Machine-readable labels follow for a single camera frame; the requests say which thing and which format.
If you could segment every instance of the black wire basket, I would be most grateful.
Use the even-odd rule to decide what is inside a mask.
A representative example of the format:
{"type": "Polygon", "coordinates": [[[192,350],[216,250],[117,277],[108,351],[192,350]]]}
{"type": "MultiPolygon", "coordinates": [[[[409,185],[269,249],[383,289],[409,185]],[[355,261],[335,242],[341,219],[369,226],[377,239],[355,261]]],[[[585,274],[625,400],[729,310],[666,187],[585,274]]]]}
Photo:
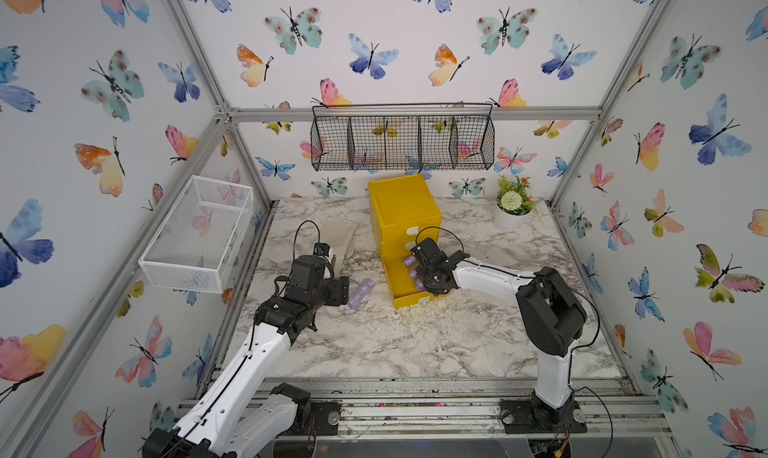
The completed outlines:
{"type": "Polygon", "coordinates": [[[488,104],[313,107],[312,166],[315,170],[488,169],[494,162],[492,109],[488,104]]]}

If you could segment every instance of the marble countertop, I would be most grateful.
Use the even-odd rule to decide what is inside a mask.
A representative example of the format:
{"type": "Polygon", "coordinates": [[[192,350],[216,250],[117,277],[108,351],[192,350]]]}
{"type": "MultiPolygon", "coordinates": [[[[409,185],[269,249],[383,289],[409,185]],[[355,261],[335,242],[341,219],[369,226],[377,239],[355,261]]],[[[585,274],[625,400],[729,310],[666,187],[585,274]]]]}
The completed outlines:
{"type": "MultiPolygon", "coordinates": [[[[466,252],[476,259],[520,270],[550,266],[581,290],[574,264],[543,204],[539,215],[517,232],[501,233],[492,223],[493,202],[487,199],[438,198],[436,202],[442,226],[456,233],[466,252]]],[[[536,376],[538,350],[525,334],[517,306],[479,291],[454,290],[444,299],[394,309],[371,231],[369,201],[364,198],[280,201],[227,361],[243,343],[256,307],[274,292],[274,278],[290,270],[296,227],[305,219],[322,227],[329,216],[360,223],[352,237],[355,250],[342,267],[342,274],[350,276],[350,290],[368,278],[376,287],[356,311],[346,305],[318,311],[318,331],[303,331],[271,376],[536,376]]],[[[305,225],[297,252],[310,246],[315,237],[314,227],[305,225]]],[[[458,248],[447,233],[440,234],[438,243],[449,255],[458,248]]],[[[583,306],[589,319],[581,343],[588,343],[596,321],[590,306],[583,306]]],[[[576,353],[572,373],[579,378],[620,376],[602,334],[592,348],[576,353]]]]}

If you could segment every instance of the white flower pot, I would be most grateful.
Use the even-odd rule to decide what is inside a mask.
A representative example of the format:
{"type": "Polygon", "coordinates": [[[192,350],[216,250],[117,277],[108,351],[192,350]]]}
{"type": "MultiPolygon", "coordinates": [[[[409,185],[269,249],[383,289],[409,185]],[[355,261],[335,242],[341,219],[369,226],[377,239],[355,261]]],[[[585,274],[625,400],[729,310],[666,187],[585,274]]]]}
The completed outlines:
{"type": "Polygon", "coordinates": [[[516,231],[520,228],[520,225],[528,221],[528,216],[530,214],[531,213],[529,212],[525,215],[513,215],[511,213],[506,213],[497,203],[493,204],[493,224],[502,232],[509,233],[516,231]]]}

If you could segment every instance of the cable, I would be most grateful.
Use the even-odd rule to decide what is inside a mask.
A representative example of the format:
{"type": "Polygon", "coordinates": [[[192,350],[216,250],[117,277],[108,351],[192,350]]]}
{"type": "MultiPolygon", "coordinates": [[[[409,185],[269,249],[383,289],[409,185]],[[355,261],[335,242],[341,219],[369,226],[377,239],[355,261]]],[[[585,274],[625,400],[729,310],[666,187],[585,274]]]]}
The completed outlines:
{"type": "Polygon", "coordinates": [[[458,241],[458,243],[459,243],[459,244],[462,246],[462,253],[464,253],[464,244],[462,243],[462,241],[460,240],[460,238],[456,236],[456,233],[452,232],[451,230],[446,230],[446,229],[444,229],[444,228],[441,228],[441,227],[439,227],[439,226],[428,226],[428,227],[426,227],[426,228],[424,228],[424,229],[421,229],[421,230],[420,230],[420,231],[419,231],[419,232],[416,234],[416,240],[414,240],[414,242],[416,242],[416,244],[417,244],[417,245],[418,245],[418,236],[419,236],[419,235],[420,235],[420,234],[421,234],[421,233],[422,233],[424,230],[429,230],[429,229],[438,229],[438,230],[442,230],[443,232],[448,232],[448,233],[450,233],[451,235],[453,235],[453,238],[455,238],[455,239],[458,241]]]}

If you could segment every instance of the wire mesh basket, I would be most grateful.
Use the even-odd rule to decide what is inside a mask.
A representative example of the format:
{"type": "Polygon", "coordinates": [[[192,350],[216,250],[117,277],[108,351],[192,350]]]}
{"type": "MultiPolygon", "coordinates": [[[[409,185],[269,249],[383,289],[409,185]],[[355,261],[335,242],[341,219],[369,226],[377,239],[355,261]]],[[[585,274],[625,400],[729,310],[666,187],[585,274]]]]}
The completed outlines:
{"type": "Polygon", "coordinates": [[[313,107],[312,166],[315,170],[490,168],[493,105],[447,104],[450,108],[437,109],[436,105],[441,104],[313,107]]]}
{"type": "Polygon", "coordinates": [[[193,175],[139,259],[151,285],[224,292],[254,207],[254,189],[193,175]]]}

